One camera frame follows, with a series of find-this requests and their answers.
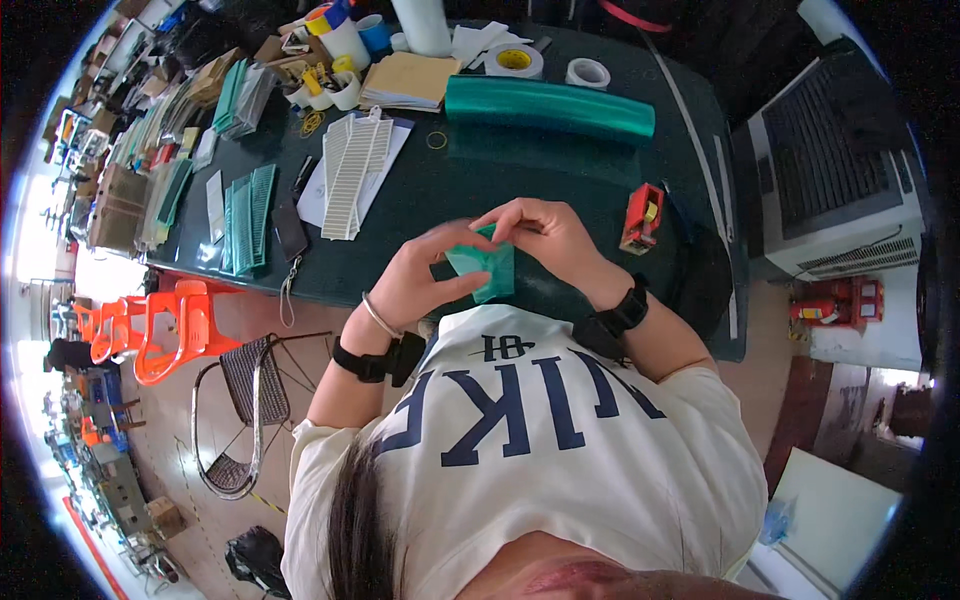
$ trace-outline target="white paper roll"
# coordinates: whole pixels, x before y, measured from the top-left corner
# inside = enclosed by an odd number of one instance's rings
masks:
[[[450,56],[453,46],[444,16],[444,0],[391,1],[411,52],[438,59]]]
[[[605,90],[610,85],[610,71],[596,60],[574,59],[566,66],[566,82]]]
[[[403,32],[390,36],[390,47],[394,52],[410,52],[410,44],[407,43],[407,35]]]
[[[325,89],[316,96],[310,96],[308,102],[314,110],[327,110],[333,106],[333,98],[330,98],[330,94]]]
[[[483,64],[487,75],[523,79],[543,77],[543,56],[523,44],[494,46],[487,52]]]
[[[326,51],[334,59],[349,55],[353,60],[353,68],[357,71],[362,71],[370,65],[370,53],[363,45],[363,39],[360,39],[356,25],[349,19],[332,32],[321,35],[320,41],[324,43]]]
[[[325,92],[333,100],[333,104],[340,110],[350,110],[360,104],[360,80],[353,71],[334,73],[333,77],[344,87],[338,92]]]

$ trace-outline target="concrete floor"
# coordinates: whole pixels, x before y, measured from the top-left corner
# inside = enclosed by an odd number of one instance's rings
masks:
[[[93,294],[91,288],[96,287],[84,286],[82,279],[97,277],[98,272],[118,273],[111,266],[112,260],[90,264],[88,257],[81,256],[78,295],[84,291]],[[130,270],[127,279],[130,292],[138,284],[133,276],[136,271]],[[117,293],[126,293],[117,292],[122,287],[114,279],[110,289],[112,298],[95,299],[114,300]],[[225,335],[249,341],[271,331],[279,335],[326,330],[339,332],[349,315],[348,309],[295,301],[297,324],[295,329],[288,330],[280,323],[278,307],[277,298],[257,293],[222,295],[215,301],[217,325]],[[744,423],[761,457],[766,455],[773,436],[793,354],[792,343],[786,336],[786,311],[784,289],[766,283],[754,284],[750,295],[746,359],[739,364],[720,365],[724,381],[740,397]],[[324,339],[295,341],[289,348],[310,378],[318,381],[329,360]],[[282,351],[276,357],[282,369],[296,372],[296,367]],[[220,500],[200,479],[190,445],[191,391],[200,369],[215,360],[194,360],[152,387],[139,386],[133,378],[132,362],[125,362],[124,397],[127,400],[140,398],[140,404],[132,409],[132,416],[147,422],[146,426],[131,432],[132,453],[140,469],[144,495],[148,499],[160,495],[170,497],[187,520],[186,531],[169,540],[168,547],[194,585],[211,600],[259,600],[262,591],[253,584],[235,580],[229,573],[224,561],[225,544],[254,525],[262,525],[282,540],[286,517],[252,495],[235,502]],[[306,415],[310,394],[296,385],[287,385],[286,390],[291,403],[291,424],[295,424]],[[389,387],[388,390],[391,397],[385,404],[398,401],[398,391]],[[213,370],[204,379],[200,396],[199,439],[204,467],[224,451],[241,429],[242,424],[229,400],[223,377],[218,370]],[[275,430],[275,427],[268,428],[267,439]],[[286,509],[290,501],[288,473],[292,443],[292,435],[281,429],[265,453],[260,479],[254,488],[263,500],[281,509]],[[248,462],[251,450],[252,433],[246,430],[230,447],[229,455]]]

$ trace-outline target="red tape dispenser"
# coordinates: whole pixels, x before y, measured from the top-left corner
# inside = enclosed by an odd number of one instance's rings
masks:
[[[620,250],[640,256],[657,245],[654,231],[663,214],[663,190],[644,183],[630,195],[627,220],[620,236]]]

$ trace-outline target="workbench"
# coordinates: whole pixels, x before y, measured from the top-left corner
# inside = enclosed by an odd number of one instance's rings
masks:
[[[324,240],[320,230],[304,224],[310,249],[303,256],[293,284],[294,296],[334,306],[355,306],[370,290],[396,250],[439,223],[479,216],[517,196],[564,201],[577,211],[599,251],[631,273],[643,272],[650,291],[661,296],[671,282],[678,249],[677,230],[666,211],[657,230],[657,245],[643,256],[621,251],[617,245],[630,194],[644,182],[669,183],[671,200],[683,202],[687,215],[716,230],[703,170],[687,133],[684,119],[654,56],[644,48],[554,27],[534,24],[511,28],[514,33],[553,38],[544,53],[543,77],[561,83],[567,63],[587,57],[604,63],[611,72],[611,94],[652,105],[657,114],[654,137],[638,147],[581,135],[532,129],[454,126],[444,115],[412,110],[385,110],[387,116],[411,119],[415,127],[400,151],[353,241]],[[706,79],[665,59],[700,136],[716,189],[721,178],[713,137],[723,145],[732,186],[732,148],[727,121]],[[283,260],[273,225],[268,220],[267,265],[251,276],[220,272],[223,240],[211,244],[206,216],[206,181],[218,170],[224,186],[261,165],[275,163],[278,176],[272,206],[290,195],[307,155],[323,153],[325,127],[342,113],[326,112],[324,123],[307,138],[300,137],[299,118],[279,91],[270,98],[257,131],[235,141],[218,140],[213,163],[194,174],[180,199],[168,240],[151,252],[155,267],[189,275],[220,279],[231,285],[278,294],[290,271]],[[432,150],[426,136],[443,132],[448,143]],[[435,135],[431,141],[437,145]],[[735,192],[731,193],[736,214]],[[745,236],[734,224],[731,244],[737,306],[737,336],[731,339],[729,315],[708,340],[713,356],[742,360],[746,350],[747,258]],[[438,266],[437,277],[453,276],[448,264]],[[550,275],[531,256],[516,253],[516,293],[507,299],[515,306],[549,317],[576,321],[589,312],[579,292]],[[473,306],[467,297],[438,309],[432,317]]]

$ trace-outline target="woman's right hand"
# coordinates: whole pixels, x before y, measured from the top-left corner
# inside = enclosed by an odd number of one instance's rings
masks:
[[[496,223],[493,242],[508,241],[536,258],[558,279],[580,290],[594,310],[615,308],[634,287],[626,271],[593,245],[587,229],[567,203],[515,198],[470,224]]]

